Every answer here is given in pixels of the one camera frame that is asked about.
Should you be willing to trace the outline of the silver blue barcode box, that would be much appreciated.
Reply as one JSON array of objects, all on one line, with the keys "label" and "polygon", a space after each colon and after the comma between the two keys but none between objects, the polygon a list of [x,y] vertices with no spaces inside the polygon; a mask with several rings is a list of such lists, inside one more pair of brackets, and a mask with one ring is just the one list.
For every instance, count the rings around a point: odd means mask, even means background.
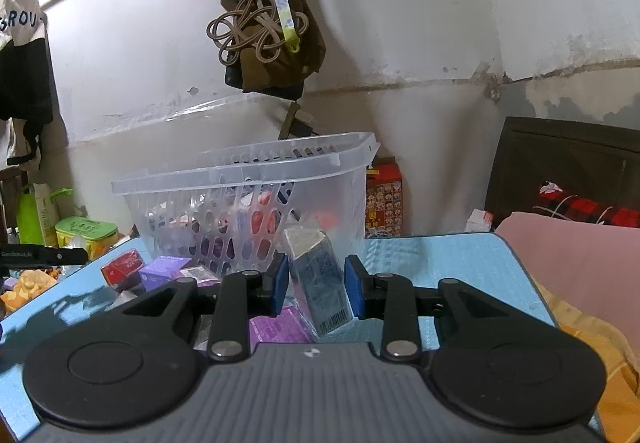
[{"label": "silver blue barcode box", "polygon": [[283,231],[293,293],[314,336],[326,337],[352,320],[344,285],[328,235],[322,229],[293,225]]}]

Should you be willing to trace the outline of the green white bag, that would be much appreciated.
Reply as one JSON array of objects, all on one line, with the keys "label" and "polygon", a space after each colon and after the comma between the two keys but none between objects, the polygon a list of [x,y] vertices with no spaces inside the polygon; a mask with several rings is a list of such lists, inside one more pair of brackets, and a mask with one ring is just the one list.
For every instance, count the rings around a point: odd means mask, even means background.
[{"label": "green white bag", "polygon": [[69,188],[52,191],[47,183],[30,183],[18,194],[16,208],[17,238],[22,245],[58,248],[56,223],[60,221],[56,199],[70,196]]}]

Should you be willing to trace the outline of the clear plastic perforated basket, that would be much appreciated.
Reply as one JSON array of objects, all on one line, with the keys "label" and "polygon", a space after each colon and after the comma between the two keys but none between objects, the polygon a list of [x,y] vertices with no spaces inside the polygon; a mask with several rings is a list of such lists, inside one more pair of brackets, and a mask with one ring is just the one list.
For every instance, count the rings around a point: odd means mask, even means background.
[{"label": "clear plastic perforated basket", "polygon": [[318,227],[335,255],[359,252],[371,132],[232,146],[143,169],[112,184],[153,255],[189,258],[219,276],[265,270],[291,226]]}]

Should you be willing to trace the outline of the red printed gift box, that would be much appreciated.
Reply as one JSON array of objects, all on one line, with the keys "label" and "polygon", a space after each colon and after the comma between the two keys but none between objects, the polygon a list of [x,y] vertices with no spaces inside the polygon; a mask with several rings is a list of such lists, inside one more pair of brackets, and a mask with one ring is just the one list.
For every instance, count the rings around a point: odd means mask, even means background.
[{"label": "red printed gift box", "polygon": [[375,158],[367,170],[366,237],[401,237],[402,174],[394,157]]}]

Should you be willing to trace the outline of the green lidded tin box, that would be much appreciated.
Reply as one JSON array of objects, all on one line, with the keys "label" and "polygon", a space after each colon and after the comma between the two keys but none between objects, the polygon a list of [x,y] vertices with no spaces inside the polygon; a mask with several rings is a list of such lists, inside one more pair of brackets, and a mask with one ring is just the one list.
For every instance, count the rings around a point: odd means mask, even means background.
[{"label": "green lidded tin box", "polygon": [[119,232],[114,223],[84,217],[70,217],[58,221],[55,224],[55,232],[58,246],[84,248],[90,261],[102,257],[119,239]]}]

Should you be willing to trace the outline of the red small cigarette box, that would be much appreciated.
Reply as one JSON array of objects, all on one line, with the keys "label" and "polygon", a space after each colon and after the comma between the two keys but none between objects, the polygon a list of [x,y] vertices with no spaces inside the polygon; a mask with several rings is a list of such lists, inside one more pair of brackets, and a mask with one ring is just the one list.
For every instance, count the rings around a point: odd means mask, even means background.
[{"label": "red small cigarette box", "polygon": [[141,283],[142,267],[144,267],[144,261],[140,253],[136,249],[131,249],[101,267],[101,273],[108,286],[117,291],[123,291]]}]

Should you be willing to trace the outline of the purple small carton box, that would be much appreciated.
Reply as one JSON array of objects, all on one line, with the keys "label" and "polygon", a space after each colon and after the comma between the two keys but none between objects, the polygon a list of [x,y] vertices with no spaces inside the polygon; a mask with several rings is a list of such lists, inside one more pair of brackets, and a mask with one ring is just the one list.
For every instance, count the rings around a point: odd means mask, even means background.
[{"label": "purple small carton box", "polygon": [[191,261],[190,258],[161,255],[139,270],[144,290],[150,291],[162,287],[182,276],[180,271]]}]

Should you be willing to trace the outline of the small white red box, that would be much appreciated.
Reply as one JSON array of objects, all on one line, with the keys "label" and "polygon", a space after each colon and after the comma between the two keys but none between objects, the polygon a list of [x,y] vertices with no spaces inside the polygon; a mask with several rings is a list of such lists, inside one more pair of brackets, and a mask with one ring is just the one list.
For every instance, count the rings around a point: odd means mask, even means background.
[{"label": "small white red box", "polygon": [[466,233],[488,233],[492,231],[492,222],[494,215],[491,212],[475,208],[466,220],[464,230]]}]

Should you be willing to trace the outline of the white black hanging jacket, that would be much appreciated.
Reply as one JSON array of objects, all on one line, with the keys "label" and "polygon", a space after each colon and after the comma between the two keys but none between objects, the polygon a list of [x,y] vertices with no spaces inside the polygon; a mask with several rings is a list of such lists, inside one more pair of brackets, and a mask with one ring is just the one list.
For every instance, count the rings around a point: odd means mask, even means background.
[{"label": "white black hanging jacket", "polygon": [[39,162],[53,122],[54,81],[39,0],[1,0],[1,155],[6,166]]}]

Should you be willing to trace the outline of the brown hanging bag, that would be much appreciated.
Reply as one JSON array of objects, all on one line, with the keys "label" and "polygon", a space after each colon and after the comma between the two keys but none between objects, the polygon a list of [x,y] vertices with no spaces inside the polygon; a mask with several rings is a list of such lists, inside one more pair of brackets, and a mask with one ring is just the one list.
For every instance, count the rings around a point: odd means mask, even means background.
[{"label": "brown hanging bag", "polygon": [[226,12],[207,25],[227,86],[299,100],[326,44],[307,0],[222,0]]}]

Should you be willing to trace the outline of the red plaid pillow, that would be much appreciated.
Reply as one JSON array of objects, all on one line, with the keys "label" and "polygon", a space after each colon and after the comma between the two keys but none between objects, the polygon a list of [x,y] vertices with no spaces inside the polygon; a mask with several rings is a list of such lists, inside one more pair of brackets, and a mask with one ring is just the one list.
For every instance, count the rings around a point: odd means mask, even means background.
[{"label": "red plaid pillow", "polygon": [[536,214],[565,221],[612,225],[638,229],[638,210],[615,205],[603,205],[595,200],[570,194],[559,185],[547,182],[538,190],[533,206]]}]

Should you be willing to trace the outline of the pink blanket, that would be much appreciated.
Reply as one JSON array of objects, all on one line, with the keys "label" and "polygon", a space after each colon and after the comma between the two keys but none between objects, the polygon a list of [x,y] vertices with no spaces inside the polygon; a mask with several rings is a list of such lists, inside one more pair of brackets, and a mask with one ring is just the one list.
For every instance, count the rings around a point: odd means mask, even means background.
[{"label": "pink blanket", "polygon": [[514,212],[497,229],[553,296],[618,328],[639,349],[639,231]]}]

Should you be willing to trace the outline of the dark wooden headboard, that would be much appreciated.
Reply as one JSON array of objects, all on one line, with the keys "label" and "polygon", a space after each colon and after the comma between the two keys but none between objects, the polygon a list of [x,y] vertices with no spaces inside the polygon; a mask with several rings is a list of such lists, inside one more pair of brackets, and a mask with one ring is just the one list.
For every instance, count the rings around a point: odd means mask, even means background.
[{"label": "dark wooden headboard", "polygon": [[539,190],[548,183],[604,211],[637,211],[639,132],[570,120],[506,118],[485,198],[492,225],[513,212],[564,218],[564,200],[552,207],[539,203]]}]

